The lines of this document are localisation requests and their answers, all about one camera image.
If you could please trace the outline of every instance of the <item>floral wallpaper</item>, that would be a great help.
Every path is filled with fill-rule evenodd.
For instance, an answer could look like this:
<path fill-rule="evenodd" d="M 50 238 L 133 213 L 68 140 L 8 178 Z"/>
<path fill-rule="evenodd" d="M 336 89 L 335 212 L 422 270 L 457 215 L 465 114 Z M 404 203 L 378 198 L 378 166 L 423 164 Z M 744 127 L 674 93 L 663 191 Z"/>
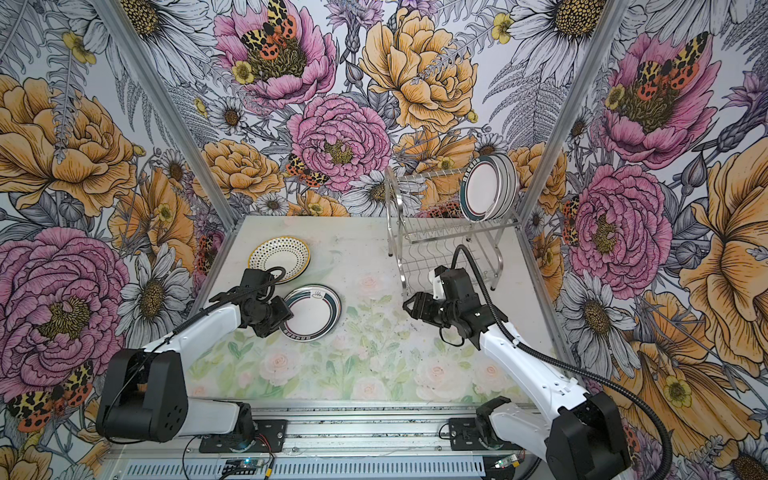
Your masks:
<path fill-rule="evenodd" d="M 669 429 L 669 478 L 765 478 L 768 2 L 630 5 L 524 232 L 572 357 Z M 518 138 L 527 187 L 544 145 Z M 606 391 L 647 478 L 657 432 Z"/>
<path fill-rule="evenodd" d="M 224 231 L 90 4 L 0 18 L 0 476 L 89 480 L 110 359 L 181 324 Z"/>

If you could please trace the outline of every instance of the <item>floral tabletop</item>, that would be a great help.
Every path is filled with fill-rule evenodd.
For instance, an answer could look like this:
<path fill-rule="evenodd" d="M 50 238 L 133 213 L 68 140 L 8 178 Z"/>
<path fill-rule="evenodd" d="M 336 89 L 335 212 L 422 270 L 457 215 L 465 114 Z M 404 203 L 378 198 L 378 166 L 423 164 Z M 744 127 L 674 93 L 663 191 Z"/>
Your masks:
<path fill-rule="evenodd" d="M 435 327 L 402 311 L 396 263 L 387 256 L 382 221 L 314 220 L 249 217 L 212 293 L 240 282 L 248 255 L 261 242 L 295 235 L 310 245 L 312 261 L 305 273 L 276 293 L 285 296 L 309 283 L 330 286 L 342 299 L 339 323 L 310 343 L 294 342 L 280 331 L 260 339 L 251 329 L 239 329 L 187 371 L 190 395 L 458 403 L 504 395 L 529 402 L 506 373 L 470 343 L 449 346 Z M 504 303 L 510 303 L 498 301 L 503 310 Z M 445 339 L 460 340 L 454 329 L 445 331 Z"/>

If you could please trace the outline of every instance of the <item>dish rack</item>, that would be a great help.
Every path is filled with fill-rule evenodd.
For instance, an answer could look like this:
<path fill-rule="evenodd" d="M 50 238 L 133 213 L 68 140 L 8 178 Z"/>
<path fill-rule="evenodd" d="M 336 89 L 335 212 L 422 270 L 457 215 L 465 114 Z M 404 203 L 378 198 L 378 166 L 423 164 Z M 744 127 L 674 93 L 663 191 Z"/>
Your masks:
<path fill-rule="evenodd" d="M 403 299 L 419 291 L 432 291 L 429 272 L 440 265 L 451 265 L 453 252 L 463 243 L 472 252 L 483 275 L 483 281 L 495 290 L 504 269 L 502 252 L 498 248 L 501 230 L 520 223 L 515 207 L 495 220 L 470 222 L 466 218 L 407 217 L 403 211 L 400 181 L 447 177 L 466 172 L 466 167 L 397 177 L 391 167 L 385 171 L 387 199 L 386 224 L 389 256 L 395 257 L 400 272 Z M 492 232 L 498 230 L 494 237 Z M 457 266 L 470 266 L 463 255 Z"/>

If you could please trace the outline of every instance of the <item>table surface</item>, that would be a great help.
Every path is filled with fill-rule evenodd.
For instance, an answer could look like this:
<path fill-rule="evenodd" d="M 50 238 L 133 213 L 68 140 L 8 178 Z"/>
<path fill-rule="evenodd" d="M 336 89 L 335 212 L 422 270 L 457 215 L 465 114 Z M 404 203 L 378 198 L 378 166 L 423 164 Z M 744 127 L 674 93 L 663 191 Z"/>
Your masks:
<path fill-rule="evenodd" d="M 277 331 L 260 339 L 238 329 L 204 353 L 186 372 L 190 396 L 305 405 L 334 400 L 476 404 L 497 395 L 529 402 L 512 380 L 467 342 L 449 346 L 435 327 L 402 311 L 395 259 L 387 255 L 383 218 L 248 217 L 214 282 L 212 294 L 239 285 L 248 257 L 281 235 L 310 246 L 306 271 L 276 288 L 286 296 L 311 283 L 333 288 L 342 300 L 336 327 L 323 338 L 298 343 Z M 553 353 L 544 317 L 521 255 L 508 231 L 500 243 L 505 268 L 494 303 L 534 348 Z M 444 331 L 452 343 L 454 329 Z"/>

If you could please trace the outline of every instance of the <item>orange flower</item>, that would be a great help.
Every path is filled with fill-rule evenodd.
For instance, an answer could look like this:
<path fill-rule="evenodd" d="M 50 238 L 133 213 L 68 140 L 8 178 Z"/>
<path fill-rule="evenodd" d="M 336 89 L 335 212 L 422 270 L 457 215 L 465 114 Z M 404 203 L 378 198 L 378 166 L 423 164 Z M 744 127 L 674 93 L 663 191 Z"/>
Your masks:
<path fill-rule="evenodd" d="M 441 138 L 433 131 L 417 131 L 405 134 L 392 148 L 396 158 L 419 163 L 415 173 L 434 172 L 463 168 L 469 164 L 475 151 L 475 138 L 471 135 L 459 138 L 458 135 L 444 135 Z M 461 174 L 431 177 L 427 179 L 427 188 L 422 197 L 422 207 L 432 205 L 453 197 L 458 192 Z"/>
<path fill-rule="evenodd" d="M 115 206 L 108 222 L 112 245 L 132 253 L 143 250 L 154 262 L 163 243 L 168 243 L 176 248 L 176 259 L 191 272 L 196 242 L 189 204 L 160 168 L 152 171 L 151 180 L 146 174 L 141 176 L 140 190 L 141 194 L 121 196 Z"/>
<path fill-rule="evenodd" d="M 531 184 L 531 179 L 536 168 L 538 168 L 539 162 L 541 162 L 541 156 L 544 154 L 545 147 L 545 143 L 541 142 L 531 148 L 520 147 L 517 150 L 509 151 L 509 158 L 518 171 L 523 191 L 527 190 Z M 554 168 L 547 177 L 544 190 L 541 191 L 541 196 L 538 198 L 538 202 L 544 211 L 547 212 L 547 215 L 554 215 L 560 200 L 565 196 L 565 168 L 567 164 L 568 159 L 565 157 L 565 152 L 560 151 L 558 160 L 554 163 Z"/>
<path fill-rule="evenodd" d="M 227 198 L 238 192 L 256 200 L 285 187 L 280 165 L 245 142 L 222 140 L 205 144 L 203 158 Z M 196 194 L 204 196 L 197 178 L 192 187 Z"/>
<path fill-rule="evenodd" d="M 707 338 L 724 362 L 760 374 L 768 362 L 768 138 L 710 169 L 709 207 L 693 204 L 714 232 L 710 252 L 680 271 L 690 305 L 707 316 Z"/>
<path fill-rule="evenodd" d="M 11 446 L 0 447 L 0 476 L 11 480 L 48 480 L 52 455 L 29 446 L 22 454 Z"/>
<path fill-rule="evenodd" d="M 704 324 L 697 322 L 672 293 L 646 291 L 642 300 L 639 335 L 645 338 L 630 343 L 641 367 L 633 379 L 620 371 L 618 383 L 642 398 L 667 430 L 674 431 L 675 455 L 689 455 L 704 446 L 711 435 L 722 435 L 725 448 L 715 465 L 724 467 L 739 455 L 737 441 L 760 434 L 760 423 L 750 420 L 750 409 L 724 390 L 732 387 L 722 367 L 705 361 L 712 342 L 704 335 Z M 680 323 L 675 326 L 670 319 Z M 747 389 L 738 380 L 737 387 Z M 657 438 L 653 424 L 635 404 L 609 388 L 605 390 L 632 426 Z"/>
<path fill-rule="evenodd" d="M 333 197 L 320 195 L 314 190 L 308 190 L 305 196 L 299 195 L 298 205 L 289 204 L 288 214 L 293 216 L 312 217 L 348 217 L 346 208 Z"/>
<path fill-rule="evenodd" d="M 28 78 L 22 87 L 0 75 L 0 191 L 26 194 L 17 208 L 36 204 L 45 189 L 64 191 L 96 217 L 136 186 L 134 148 L 96 97 L 78 91 L 74 130 L 55 152 L 51 98 L 60 93 L 41 78 Z"/>
<path fill-rule="evenodd" d="M 466 55 L 438 74 L 424 74 L 438 55 L 454 46 L 453 34 L 440 29 L 418 10 L 397 12 L 394 34 L 381 22 L 366 36 L 360 67 L 377 85 L 376 93 L 391 91 L 400 104 L 397 123 L 445 133 L 472 109 L 472 89 L 477 81 L 477 64 Z"/>
<path fill-rule="evenodd" d="M 560 247 L 561 239 L 555 235 L 545 237 L 542 233 L 533 239 L 533 255 L 552 302 L 558 299 L 563 287 L 563 255 Z"/>

